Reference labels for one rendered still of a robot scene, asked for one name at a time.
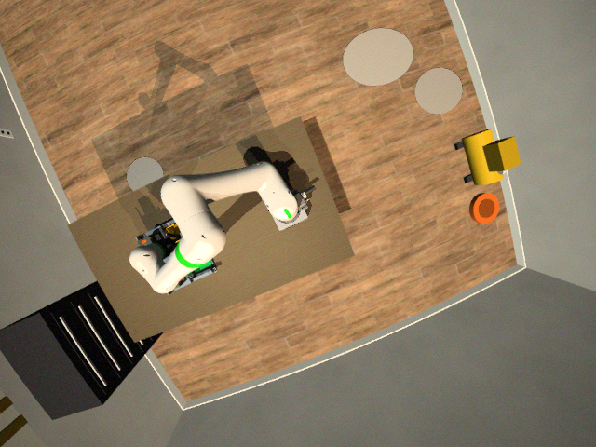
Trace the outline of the grey shelf rack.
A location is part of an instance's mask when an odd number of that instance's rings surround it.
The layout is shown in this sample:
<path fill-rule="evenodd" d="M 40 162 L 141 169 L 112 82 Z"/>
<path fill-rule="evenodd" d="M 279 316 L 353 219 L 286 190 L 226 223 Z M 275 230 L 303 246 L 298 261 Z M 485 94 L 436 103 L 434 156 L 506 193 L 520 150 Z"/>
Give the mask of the grey shelf rack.
<path fill-rule="evenodd" d="M 160 226 L 158 226 L 158 227 L 156 227 L 156 228 L 154 228 L 154 229 L 152 229 L 152 230 L 150 230 L 150 231 L 148 231 L 148 232 L 146 232 L 146 233 L 144 233 L 144 234 L 142 234 L 142 235 L 136 236 L 136 239 L 137 239 L 137 241 L 138 241 L 138 240 L 140 240 L 140 239 L 142 239 L 142 238 L 144 238 L 144 237 L 146 237 L 146 236 L 149 236 L 149 235 L 151 235 L 151 234 L 153 234 L 153 233 L 157 233 L 157 232 L 161 232 L 161 234 L 162 234 L 163 238 L 165 239 L 166 237 L 164 236 L 164 234 L 167 234 L 167 233 L 168 233 L 168 231 L 167 231 L 166 227 L 168 227 L 168 226 L 171 226 L 171 225 L 173 225 L 173 224 L 176 224 L 176 222 L 174 221 L 174 219 L 173 219 L 173 220 L 171 220 L 171 221 L 169 221 L 169 222 L 167 222 L 167 223 L 164 223 L 164 224 L 162 224 L 162 225 L 160 225 Z M 165 229 L 163 229 L 163 228 L 165 228 Z M 171 255 L 170 255 L 170 256 L 171 256 Z M 169 256 L 169 257 L 170 257 L 170 256 Z M 169 257 L 165 258 L 163 261 L 166 263 L 166 262 L 167 262 L 167 260 L 169 259 Z M 209 270 L 210 270 L 210 271 L 209 271 Z M 203 278 L 203 277 L 205 277 L 205 276 L 207 276 L 207 275 L 209 275 L 209 274 L 212 274 L 213 272 L 214 272 L 214 273 L 215 273 L 215 272 L 217 272 L 217 267 L 216 267 L 215 263 L 213 262 L 213 260 L 212 260 L 212 259 L 210 259 L 208 262 L 206 262 L 205 264 L 203 264 L 202 266 L 200 266 L 198 269 L 195 269 L 194 271 L 192 271 L 192 272 L 190 272 L 189 274 L 187 274 L 187 275 L 185 276 L 185 277 L 187 277 L 187 278 L 186 278 L 187 280 L 186 280 L 186 282 L 184 282 L 184 284 L 183 284 L 183 285 L 181 285 L 181 287 L 184 287 L 184 286 L 186 286 L 186 285 L 188 285 L 188 284 L 190 284 L 190 283 L 193 283 L 194 281 L 196 281 L 196 280 L 198 280 L 198 279 L 200 279 L 200 278 Z M 203 273 L 203 274 L 202 274 L 202 273 Z M 201 274 L 201 275 L 200 275 L 200 274 Z M 198 275 L 199 275 L 199 276 L 198 276 Z M 190 278 L 190 277 L 191 277 L 191 278 Z M 190 282 L 189 282 L 189 281 L 190 281 Z M 179 288 L 177 288 L 177 289 L 175 289 L 175 290 L 172 290 L 172 291 L 168 292 L 168 295 L 170 295 L 170 294 L 171 294 L 171 293 L 173 293 L 174 291 L 176 291 L 176 290 L 180 289 L 181 287 L 179 287 Z"/>

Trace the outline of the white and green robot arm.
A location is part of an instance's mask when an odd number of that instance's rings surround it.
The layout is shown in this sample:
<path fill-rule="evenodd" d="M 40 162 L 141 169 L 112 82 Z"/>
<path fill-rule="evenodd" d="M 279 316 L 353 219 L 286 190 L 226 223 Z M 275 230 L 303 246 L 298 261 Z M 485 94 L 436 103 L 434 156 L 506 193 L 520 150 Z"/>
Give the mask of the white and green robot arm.
<path fill-rule="evenodd" d="M 257 191 L 271 215 L 289 224 L 308 208 L 305 198 L 315 189 L 313 185 L 292 193 L 276 167 L 267 161 L 222 172 L 172 176 L 162 185 L 161 199 L 182 232 L 181 240 L 171 256 L 171 244 L 160 239 L 135 248 L 129 261 L 155 291 L 170 292 L 184 276 L 224 248 L 226 233 L 208 204 Z"/>

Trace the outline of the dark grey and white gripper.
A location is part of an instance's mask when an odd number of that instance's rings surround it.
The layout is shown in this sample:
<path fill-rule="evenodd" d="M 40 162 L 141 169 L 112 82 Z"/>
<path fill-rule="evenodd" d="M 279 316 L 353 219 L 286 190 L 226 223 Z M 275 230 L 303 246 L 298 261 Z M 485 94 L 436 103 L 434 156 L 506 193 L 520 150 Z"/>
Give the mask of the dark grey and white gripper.
<path fill-rule="evenodd" d="M 181 238 L 181 235 L 180 235 L 180 234 L 171 234 L 171 233 L 167 233 L 167 234 L 165 234 L 165 237 L 166 237 L 166 238 L 165 238 L 164 240 L 168 241 L 168 243 L 169 243 L 169 244 L 171 244 L 172 251 L 174 251 L 175 247 L 176 247 L 176 246 L 177 246 L 177 244 L 178 244 L 178 243 L 175 243 L 175 242 L 176 242 L 176 241 L 178 241 L 178 240 L 180 240 L 180 238 Z M 172 240 L 172 238 L 170 238 L 170 237 L 178 237 L 178 238 L 176 238 L 176 239 L 173 239 L 173 240 Z M 169 240 L 169 239 L 170 239 L 170 240 Z M 172 242 L 173 242 L 173 243 L 172 243 Z"/>

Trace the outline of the yellow bin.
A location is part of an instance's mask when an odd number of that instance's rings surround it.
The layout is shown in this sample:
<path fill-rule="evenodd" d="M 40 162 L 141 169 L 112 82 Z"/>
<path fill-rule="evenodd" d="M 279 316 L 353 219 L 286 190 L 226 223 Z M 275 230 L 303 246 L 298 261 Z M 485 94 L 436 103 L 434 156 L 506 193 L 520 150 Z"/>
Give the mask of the yellow bin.
<path fill-rule="evenodd" d="M 168 233 L 171 233 L 171 234 L 180 234 L 181 233 L 179 226 L 176 223 L 167 227 L 166 229 L 167 229 Z"/>

